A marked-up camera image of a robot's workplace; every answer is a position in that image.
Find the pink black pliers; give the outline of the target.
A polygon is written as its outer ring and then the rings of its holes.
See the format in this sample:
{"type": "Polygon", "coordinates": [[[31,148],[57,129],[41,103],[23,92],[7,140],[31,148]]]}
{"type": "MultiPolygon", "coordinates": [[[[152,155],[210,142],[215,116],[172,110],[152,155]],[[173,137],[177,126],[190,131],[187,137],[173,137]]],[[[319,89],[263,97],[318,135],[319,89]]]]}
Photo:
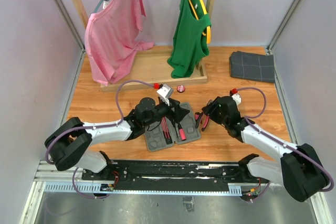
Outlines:
{"type": "Polygon", "coordinates": [[[203,112],[196,112],[194,114],[195,117],[195,128],[201,129],[204,132],[209,124],[209,116],[205,115],[203,112]]]}

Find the pink black screwdriver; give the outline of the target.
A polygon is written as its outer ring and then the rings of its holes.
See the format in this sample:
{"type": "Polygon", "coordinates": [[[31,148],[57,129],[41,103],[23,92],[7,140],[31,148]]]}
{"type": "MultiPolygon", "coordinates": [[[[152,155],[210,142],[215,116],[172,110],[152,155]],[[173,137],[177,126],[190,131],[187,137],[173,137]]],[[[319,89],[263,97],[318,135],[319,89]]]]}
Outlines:
{"type": "Polygon", "coordinates": [[[185,132],[181,126],[180,123],[176,123],[175,124],[175,129],[176,129],[176,135],[178,138],[181,139],[181,141],[185,141],[186,140],[186,135],[185,135],[185,132]]]}

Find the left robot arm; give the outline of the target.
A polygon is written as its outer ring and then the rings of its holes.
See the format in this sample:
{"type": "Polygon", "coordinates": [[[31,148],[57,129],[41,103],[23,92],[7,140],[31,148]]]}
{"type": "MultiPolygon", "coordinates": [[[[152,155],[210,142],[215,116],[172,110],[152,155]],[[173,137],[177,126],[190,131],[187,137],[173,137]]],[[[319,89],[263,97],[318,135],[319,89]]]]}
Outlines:
{"type": "Polygon", "coordinates": [[[148,126],[167,118],[180,125],[189,114],[180,102],[169,99],[158,104],[152,98],[143,98],[123,119],[107,123],[85,123],[73,117],[45,140],[46,161],[54,164],[58,171],[72,167],[83,168],[95,173],[100,179],[112,175],[110,159],[103,152],[89,150],[91,145],[133,140],[145,133],[148,126]]]}

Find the red black tape roll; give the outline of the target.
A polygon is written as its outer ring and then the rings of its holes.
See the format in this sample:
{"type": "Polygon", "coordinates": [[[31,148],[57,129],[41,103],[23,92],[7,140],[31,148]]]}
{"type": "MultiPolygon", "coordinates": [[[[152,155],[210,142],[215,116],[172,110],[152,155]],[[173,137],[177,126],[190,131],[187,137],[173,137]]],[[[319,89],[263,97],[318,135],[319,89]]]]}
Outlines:
{"type": "Polygon", "coordinates": [[[183,93],[185,91],[185,87],[183,85],[179,85],[179,86],[177,86],[176,90],[179,93],[183,93]]]}

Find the grey plastic tool case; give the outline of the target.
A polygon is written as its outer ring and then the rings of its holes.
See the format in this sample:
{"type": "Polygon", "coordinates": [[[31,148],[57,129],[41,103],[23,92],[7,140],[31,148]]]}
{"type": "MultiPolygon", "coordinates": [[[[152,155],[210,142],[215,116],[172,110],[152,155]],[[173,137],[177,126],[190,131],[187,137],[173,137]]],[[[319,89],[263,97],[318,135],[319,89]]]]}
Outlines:
{"type": "Polygon", "coordinates": [[[145,130],[144,134],[148,151],[159,151],[165,148],[172,147],[175,144],[186,144],[201,138],[201,133],[199,129],[195,128],[196,122],[192,107],[188,102],[181,103],[180,106],[182,108],[190,110],[189,114],[181,121],[181,126],[185,132],[186,140],[181,141],[181,139],[177,137],[175,124],[173,124],[170,120],[166,119],[166,123],[169,128],[170,136],[173,142],[172,144],[167,145],[161,127],[161,122],[155,122],[145,130]]]}

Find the pink black utility knife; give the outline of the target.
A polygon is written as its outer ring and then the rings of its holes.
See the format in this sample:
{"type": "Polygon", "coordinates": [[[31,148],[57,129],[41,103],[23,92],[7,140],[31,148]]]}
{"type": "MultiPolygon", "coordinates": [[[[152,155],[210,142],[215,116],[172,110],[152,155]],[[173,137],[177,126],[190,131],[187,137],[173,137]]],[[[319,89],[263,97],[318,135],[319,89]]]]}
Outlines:
{"type": "Polygon", "coordinates": [[[166,144],[169,145],[169,144],[172,144],[172,139],[171,139],[171,136],[170,136],[170,132],[169,132],[169,128],[167,126],[167,123],[166,123],[166,118],[163,118],[161,120],[161,127],[162,127],[162,130],[163,130],[163,134],[164,134],[164,137],[165,137],[165,141],[166,141],[166,144]]]}

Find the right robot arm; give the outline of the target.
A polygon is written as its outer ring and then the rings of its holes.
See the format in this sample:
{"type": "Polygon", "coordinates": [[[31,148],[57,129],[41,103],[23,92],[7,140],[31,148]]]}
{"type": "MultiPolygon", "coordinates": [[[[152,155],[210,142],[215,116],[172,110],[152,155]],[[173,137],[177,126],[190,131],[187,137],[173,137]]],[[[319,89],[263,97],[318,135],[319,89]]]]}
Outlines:
{"type": "Polygon", "coordinates": [[[250,182],[259,177],[279,184],[296,201],[303,202],[315,193],[333,188],[333,180],[309,144],[296,145],[264,131],[253,120],[242,117],[239,100],[233,96],[217,97],[202,108],[213,122],[242,143],[254,146],[272,158],[250,154],[240,161],[238,177],[250,182]]]}

